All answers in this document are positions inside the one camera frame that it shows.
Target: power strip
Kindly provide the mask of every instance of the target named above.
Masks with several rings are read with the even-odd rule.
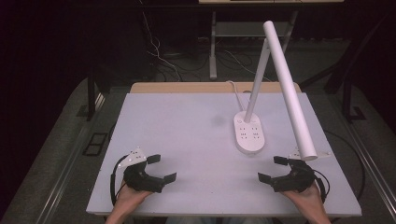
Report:
[[[135,165],[135,164],[138,164],[139,162],[146,161],[146,160],[147,160],[147,158],[146,158],[145,154],[143,153],[143,150],[140,147],[137,147],[125,159],[123,159],[120,162],[119,168]]]
[[[246,111],[241,111],[233,117],[236,146],[247,155],[254,155],[264,148],[265,139],[262,123],[257,115],[252,114],[250,123],[244,122]]]

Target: white desk lamp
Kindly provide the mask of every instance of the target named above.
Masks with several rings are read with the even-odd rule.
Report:
[[[248,155],[258,153],[264,147],[265,141],[262,133],[262,125],[259,117],[253,113],[253,108],[256,104],[260,85],[262,84],[262,77],[271,52],[273,54],[272,57],[277,77],[288,109],[291,126],[297,141],[299,156],[303,161],[312,161],[316,159],[318,155],[315,151],[314,143],[294,88],[290,70],[286,63],[282,48],[280,47],[274,24],[271,21],[267,21],[264,23],[263,29],[266,38],[262,46],[262,55],[259,60],[247,111],[237,113],[233,119],[237,147],[241,152]]]

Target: white tabletop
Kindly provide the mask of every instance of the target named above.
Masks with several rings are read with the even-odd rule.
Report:
[[[332,149],[304,93],[299,99],[318,151]],[[242,93],[247,105],[249,94]],[[248,157],[235,145],[233,116],[240,108],[233,93],[127,94],[112,135],[88,213],[107,215],[112,209],[110,175],[117,160],[141,147],[162,160],[148,165],[149,175],[177,172],[177,180],[150,195],[134,212],[137,216],[260,216],[294,217],[299,212],[279,193],[259,181],[257,173],[286,175],[289,166],[274,164],[274,156],[288,157],[296,142],[281,93],[260,93],[255,113],[262,121],[266,144]],[[309,161],[326,175],[331,191],[325,203],[332,217],[360,216],[361,208],[336,158]],[[120,186],[123,170],[117,172]]]

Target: wire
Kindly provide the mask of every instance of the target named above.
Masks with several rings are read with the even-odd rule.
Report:
[[[361,157],[359,156],[359,154],[356,151],[356,149],[350,143],[348,143],[348,141],[345,138],[341,137],[340,135],[338,135],[336,133],[332,133],[332,132],[327,131],[327,130],[323,130],[323,131],[325,133],[329,133],[329,134],[339,138],[340,140],[342,140],[345,144],[347,144],[349,146],[350,149],[352,149],[353,153],[358,158],[359,164],[361,166],[361,189],[359,190],[359,193],[358,193],[358,196],[356,196],[356,199],[359,201],[361,199],[361,195],[364,192],[365,182],[366,182],[366,173],[365,173],[364,164],[363,164],[363,161],[361,160]],[[340,219],[340,217],[334,218],[333,220],[331,220],[331,223],[334,223],[334,222],[338,221],[339,219]]]
[[[230,54],[230,55],[238,62],[238,64],[241,65],[242,68],[244,68],[245,70],[247,70],[249,73],[251,73],[251,74],[253,74],[253,75],[256,75],[255,72],[250,71],[250,70],[247,69],[241,62],[239,62],[239,60],[238,60],[230,51],[224,50],[224,52]],[[267,81],[271,81],[268,77],[263,77],[263,78],[264,78],[265,80],[267,80]]]
[[[172,67],[170,67],[170,66],[168,66],[168,65],[166,65],[166,64],[163,64],[163,63],[159,63],[158,65],[160,65],[160,66],[162,66],[162,67],[165,67],[165,68],[170,68],[170,69],[172,69]],[[177,81],[179,81],[179,79],[180,79],[180,77],[175,77],[175,75],[173,74],[173,73],[170,73],[171,71],[165,71],[166,73],[169,73],[169,75],[171,76],[171,77],[173,77],[174,79],[176,79]]]
[[[160,69],[158,69],[157,67],[155,68],[159,73],[161,73],[163,75],[163,82],[166,82],[167,78],[166,78],[166,74],[161,71]]]
[[[116,194],[115,194],[115,183],[116,183],[116,172],[117,172],[117,168],[118,168],[120,162],[121,162],[123,159],[125,159],[127,156],[128,156],[128,155],[125,155],[125,156],[121,157],[121,158],[117,161],[116,165],[114,166],[113,173],[112,173],[111,176],[110,176],[110,197],[111,197],[111,202],[113,203],[113,205],[116,204],[116,200],[117,200],[117,197],[116,197]]]
[[[178,65],[176,63],[174,63],[174,65],[176,67],[180,68],[181,70],[192,72],[192,71],[198,71],[198,70],[202,69],[203,67],[205,67],[208,60],[209,60],[209,57],[207,56],[207,57],[205,57],[204,63],[202,65],[198,66],[197,68],[191,68],[191,69],[181,67],[180,65]]]
[[[120,187],[119,191],[117,191],[117,193],[116,193],[116,198],[119,197],[120,191],[121,191],[121,189],[122,189],[125,185],[126,185],[126,183],[123,183],[122,186]]]
[[[228,61],[228,62],[229,62],[229,60],[225,59],[224,57],[220,56],[219,54],[216,55],[216,60],[217,60],[217,62],[221,63],[224,67],[229,68],[229,69],[232,69],[232,70],[234,70],[234,71],[243,70],[243,68],[240,67],[240,66],[239,66],[238,68],[233,68],[233,67],[231,67],[231,66],[225,64],[224,61]]]
[[[255,50],[255,44],[259,43],[260,40],[260,48],[262,47],[262,40],[259,37],[237,37],[235,41],[233,41],[233,48],[236,49],[234,54],[240,54],[241,52],[249,51],[249,50]],[[247,43],[244,47],[240,47],[240,43]],[[225,46],[223,43],[220,44],[221,48],[229,48],[229,46]]]
[[[326,190],[326,193],[325,193],[325,195],[326,195],[326,197],[327,197],[327,195],[329,194],[329,192],[330,192],[330,182],[329,182],[329,180],[326,178],[326,176],[323,174],[323,173],[321,173],[321,172],[319,172],[319,171],[317,171],[317,170],[313,170],[315,173],[318,173],[318,174],[320,174],[321,176],[323,176],[323,178],[326,180],[326,182],[327,182],[327,190]]]
[[[198,74],[195,74],[195,73],[193,73],[193,72],[189,72],[189,73],[188,73],[188,72],[185,72],[185,73],[180,72],[180,74],[183,74],[183,75],[191,75],[191,76],[193,76],[193,77],[198,78],[198,81],[199,81],[199,82],[202,81],[201,76],[198,75]]]
[[[225,63],[221,62],[221,63],[222,63],[225,67],[227,67],[227,68],[230,68],[230,69],[233,69],[233,70],[242,70],[242,69],[244,69],[244,68],[241,66],[241,63],[235,62],[235,58],[233,58],[232,60],[229,60],[229,59],[227,59],[227,58],[221,56],[221,54],[217,54],[216,56],[217,56],[217,58],[222,59],[222,60],[224,60],[224,61],[227,62],[227,63],[237,64],[237,65],[238,65],[238,67],[232,68],[231,66],[228,66],[228,65],[226,65]],[[251,60],[248,56],[247,56],[247,58],[250,60],[250,62],[249,62],[249,63],[242,63],[243,66],[248,66],[248,65],[251,65],[251,64],[252,64],[252,60]]]
[[[148,20],[147,20],[147,18],[146,18],[146,14],[145,14],[145,12],[142,12],[142,14],[143,14],[143,19],[144,19],[144,21],[145,21],[144,23],[145,23],[146,28],[147,28],[147,30],[148,30],[149,42],[150,42],[150,44],[155,48],[155,51],[156,51],[156,53],[152,53],[152,52],[149,52],[149,51],[148,51],[148,53],[151,54],[151,55],[153,55],[153,56],[155,56],[155,57],[158,58],[159,60],[161,60],[161,61],[163,61],[163,62],[169,64],[170,66],[172,66],[172,67],[175,69],[175,73],[177,74],[177,77],[178,77],[177,81],[183,81],[183,78],[182,78],[181,75],[178,73],[176,67],[175,67],[173,64],[169,63],[168,61],[166,61],[165,59],[163,59],[163,58],[160,56],[160,44],[161,44],[161,43],[160,43],[160,40],[159,40],[158,38],[155,37],[155,39],[158,41],[158,46],[154,44],[154,42],[153,42],[153,37],[152,37],[151,31],[150,31],[150,29],[149,29],[149,23],[148,23]]]
[[[228,80],[227,82],[233,84],[233,90],[235,91],[235,95],[236,95],[236,98],[238,99],[239,106],[241,107],[242,111],[245,111],[245,107],[242,104],[241,98],[239,98],[238,89],[236,88],[235,83],[233,81],[231,81],[231,80]]]

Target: human hand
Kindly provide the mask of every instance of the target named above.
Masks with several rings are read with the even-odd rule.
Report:
[[[284,191],[281,192],[288,197],[294,205],[298,208],[300,213],[308,219],[311,224],[328,224],[331,223],[326,215],[323,202],[320,198],[320,192],[317,184],[312,183],[311,187],[303,192],[298,191]]]
[[[107,217],[106,224],[122,223],[151,193],[128,188],[128,186],[125,186],[125,182],[122,181],[119,197],[113,211]]]

